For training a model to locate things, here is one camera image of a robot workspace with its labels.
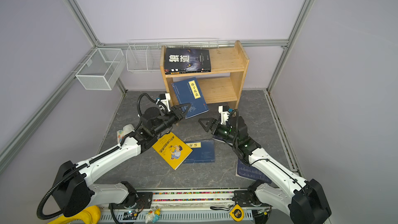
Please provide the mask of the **yellow folder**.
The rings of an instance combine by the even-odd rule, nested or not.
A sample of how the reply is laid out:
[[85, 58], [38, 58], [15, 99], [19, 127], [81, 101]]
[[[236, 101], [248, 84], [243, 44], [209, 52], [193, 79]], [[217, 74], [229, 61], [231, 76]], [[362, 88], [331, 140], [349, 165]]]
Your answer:
[[192, 153], [192, 149], [173, 132], [163, 135], [152, 148], [174, 170], [177, 170]]

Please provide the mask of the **navy book yellow label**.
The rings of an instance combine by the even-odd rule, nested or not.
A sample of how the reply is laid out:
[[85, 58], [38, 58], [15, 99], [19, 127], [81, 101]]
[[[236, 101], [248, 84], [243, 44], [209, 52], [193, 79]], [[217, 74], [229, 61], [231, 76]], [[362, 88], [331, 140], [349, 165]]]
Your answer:
[[204, 94], [196, 77], [172, 83], [172, 88], [179, 104], [191, 103], [188, 118], [209, 111]]

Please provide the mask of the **black wolf cover book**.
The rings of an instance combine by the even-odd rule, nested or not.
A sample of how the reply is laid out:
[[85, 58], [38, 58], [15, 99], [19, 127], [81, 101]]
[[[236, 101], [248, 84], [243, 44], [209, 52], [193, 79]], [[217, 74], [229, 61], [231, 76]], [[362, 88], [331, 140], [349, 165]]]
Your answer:
[[210, 52], [207, 49], [166, 48], [163, 68], [188, 71], [211, 69]]

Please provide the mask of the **black Murphy's law book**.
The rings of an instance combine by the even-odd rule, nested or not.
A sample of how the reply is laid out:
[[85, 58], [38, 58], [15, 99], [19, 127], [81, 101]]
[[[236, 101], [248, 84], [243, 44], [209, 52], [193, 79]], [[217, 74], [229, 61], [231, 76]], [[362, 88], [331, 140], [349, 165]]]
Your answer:
[[177, 70], [177, 69], [164, 69], [164, 73], [166, 75], [210, 73], [210, 72], [211, 72], [211, 69], [200, 69], [200, 70], [197, 70], [197, 71]]

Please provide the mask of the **blue book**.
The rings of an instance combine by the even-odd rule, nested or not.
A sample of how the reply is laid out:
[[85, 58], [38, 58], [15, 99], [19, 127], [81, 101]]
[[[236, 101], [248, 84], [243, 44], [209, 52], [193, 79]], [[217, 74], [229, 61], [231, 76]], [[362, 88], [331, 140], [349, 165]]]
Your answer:
[[186, 142], [186, 144], [192, 149], [192, 152], [183, 163], [194, 164], [215, 162], [214, 140], [192, 141]]

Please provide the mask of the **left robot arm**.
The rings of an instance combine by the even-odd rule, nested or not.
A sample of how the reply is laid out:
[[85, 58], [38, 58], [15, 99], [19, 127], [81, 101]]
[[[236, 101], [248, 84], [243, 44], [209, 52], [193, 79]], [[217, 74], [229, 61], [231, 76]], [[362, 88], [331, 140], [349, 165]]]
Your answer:
[[185, 118], [191, 104], [167, 107], [160, 100], [142, 112], [138, 105], [140, 121], [131, 132], [112, 148], [79, 163], [67, 161], [58, 170], [53, 186], [38, 204], [36, 215], [48, 220], [59, 215], [72, 217], [87, 207], [108, 204], [123, 208], [135, 208], [140, 199], [136, 189], [127, 181], [118, 184], [96, 184], [111, 169], [139, 156], [150, 149], [162, 137], [169, 134], [173, 125]]

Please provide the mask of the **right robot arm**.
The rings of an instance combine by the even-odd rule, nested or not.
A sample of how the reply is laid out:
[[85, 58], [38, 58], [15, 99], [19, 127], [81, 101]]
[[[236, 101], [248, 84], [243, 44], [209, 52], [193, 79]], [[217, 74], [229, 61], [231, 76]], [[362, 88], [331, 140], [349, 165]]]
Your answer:
[[276, 161], [248, 135], [242, 117], [232, 125], [222, 125], [214, 118], [201, 118], [199, 123], [206, 132], [231, 143], [232, 150], [243, 164], [261, 171], [276, 184], [276, 188], [267, 183], [253, 184], [252, 193], [259, 202], [284, 212], [295, 224], [323, 224], [331, 216], [321, 184], [315, 179], [306, 180], [294, 174]]

